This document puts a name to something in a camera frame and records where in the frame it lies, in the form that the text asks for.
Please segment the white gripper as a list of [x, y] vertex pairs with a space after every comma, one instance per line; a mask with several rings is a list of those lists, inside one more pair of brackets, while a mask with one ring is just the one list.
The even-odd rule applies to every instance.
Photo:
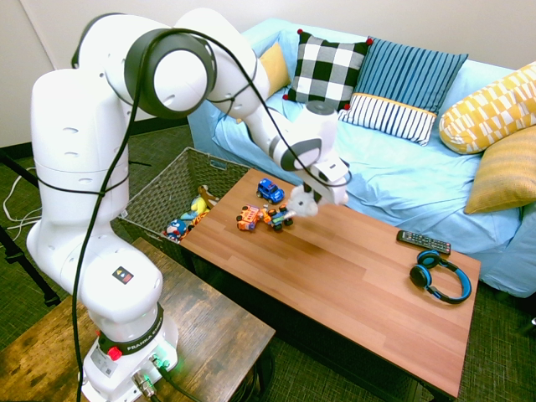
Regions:
[[303, 190], [315, 204], [344, 205], [348, 202], [348, 166], [339, 157], [315, 162], [301, 171]]

